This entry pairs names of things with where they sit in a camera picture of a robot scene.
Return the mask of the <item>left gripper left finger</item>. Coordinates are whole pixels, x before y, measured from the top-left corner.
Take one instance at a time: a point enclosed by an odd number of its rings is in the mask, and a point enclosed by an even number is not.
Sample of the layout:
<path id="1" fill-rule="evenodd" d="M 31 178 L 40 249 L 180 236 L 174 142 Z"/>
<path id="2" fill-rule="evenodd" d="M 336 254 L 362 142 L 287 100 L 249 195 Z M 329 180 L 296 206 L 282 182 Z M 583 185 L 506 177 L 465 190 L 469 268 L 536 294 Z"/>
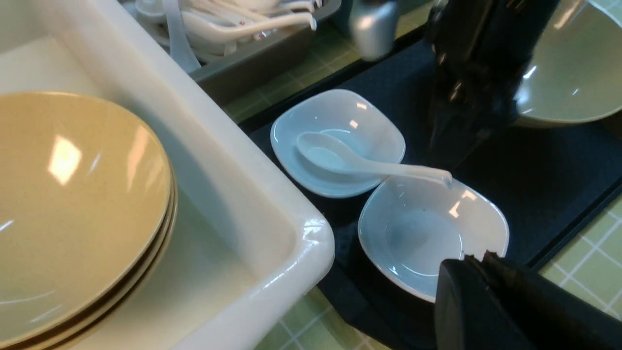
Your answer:
<path id="1" fill-rule="evenodd" d="M 524 350 L 515 327 L 481 274 L 466 261 L 440 265 L 434 326 L 439 350 Z"/>

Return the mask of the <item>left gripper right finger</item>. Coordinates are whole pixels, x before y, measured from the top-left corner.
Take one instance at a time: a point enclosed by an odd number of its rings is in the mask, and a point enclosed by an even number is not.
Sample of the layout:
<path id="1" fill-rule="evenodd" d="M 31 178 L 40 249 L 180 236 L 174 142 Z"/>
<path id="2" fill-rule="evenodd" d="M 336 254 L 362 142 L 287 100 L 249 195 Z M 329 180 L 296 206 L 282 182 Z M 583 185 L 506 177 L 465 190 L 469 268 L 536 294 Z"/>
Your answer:
<path id="1" fill-rule="evenodd" d="M 621 322 L 522 264 L 485 252 L 465 262 L 540 350 L 619 350 Z"/>

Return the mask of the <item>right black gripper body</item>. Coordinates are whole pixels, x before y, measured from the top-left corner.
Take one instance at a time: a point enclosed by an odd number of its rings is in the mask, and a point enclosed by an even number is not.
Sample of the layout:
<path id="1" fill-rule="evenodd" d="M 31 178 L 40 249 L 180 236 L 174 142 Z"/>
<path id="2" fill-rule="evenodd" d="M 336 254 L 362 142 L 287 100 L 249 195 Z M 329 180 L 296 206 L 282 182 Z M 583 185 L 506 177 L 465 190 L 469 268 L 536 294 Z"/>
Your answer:
<path id="1" fill-rule="evenodd" d="M 452 170 L 519 117 L 515 95 L 557 0 L 440 0 L 426 40 L 435 53 L 427 162 Z"/>

